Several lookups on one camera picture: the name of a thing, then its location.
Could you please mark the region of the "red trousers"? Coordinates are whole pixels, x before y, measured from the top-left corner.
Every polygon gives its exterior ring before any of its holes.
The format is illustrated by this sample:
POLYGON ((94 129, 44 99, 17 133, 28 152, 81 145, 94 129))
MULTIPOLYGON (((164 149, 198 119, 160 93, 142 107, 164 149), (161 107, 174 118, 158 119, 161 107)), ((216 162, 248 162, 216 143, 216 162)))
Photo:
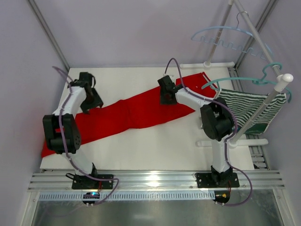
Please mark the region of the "red trousers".
MULTIPOLYGON (((183 78, 186 87, 192 91, 213 98, 216 91, 210 87, 201 89, 209 79, 205 72, 183 78)), ((119 100, 104 108, 94 108, 89 114, 79 113, 75 117, 82 143, 87 144, 128 129, 144 129, 173 121, 195 112, 182 104, 161 105, 160 87, 147 90, 128 99, 119 100)), ((47 148, 42 149, 42 157, 55 154, 47 148)))

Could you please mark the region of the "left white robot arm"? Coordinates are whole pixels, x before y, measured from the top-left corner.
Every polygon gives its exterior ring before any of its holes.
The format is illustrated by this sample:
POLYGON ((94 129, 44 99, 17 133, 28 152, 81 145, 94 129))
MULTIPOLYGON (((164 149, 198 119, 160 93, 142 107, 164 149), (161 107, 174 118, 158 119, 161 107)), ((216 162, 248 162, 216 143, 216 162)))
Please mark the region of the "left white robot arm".
POLYGON ((88 72, 80 72, 78 79, 67 84, 69 94, 64 101, 52 114, 43 117, 46 145, 74 167, 75 173, 66 175, 72 179, 72 189, 96 189, 98 173, 80 150, 82 139, 75 117, 79 110, 89 113, 91 109, 101 108, 103 101, 94 88, 95 77, 88 72))

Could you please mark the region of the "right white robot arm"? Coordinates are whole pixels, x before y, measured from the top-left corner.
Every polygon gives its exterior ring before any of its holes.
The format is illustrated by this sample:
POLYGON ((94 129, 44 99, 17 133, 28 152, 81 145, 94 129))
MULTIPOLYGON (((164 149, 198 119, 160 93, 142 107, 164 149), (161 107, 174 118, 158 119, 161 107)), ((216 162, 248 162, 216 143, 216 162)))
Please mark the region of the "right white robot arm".
POLYGON ((232 133, 235 123, 223 98, 208 98, 185 87, 176 85, 170 76, 158 80, 160 103, 182 104, 199 112, 203 131, 211 141, 213 163, 210 173, 196 173, 198 188, 227 187, 234 176, 229 164, 226 139, 232 133))

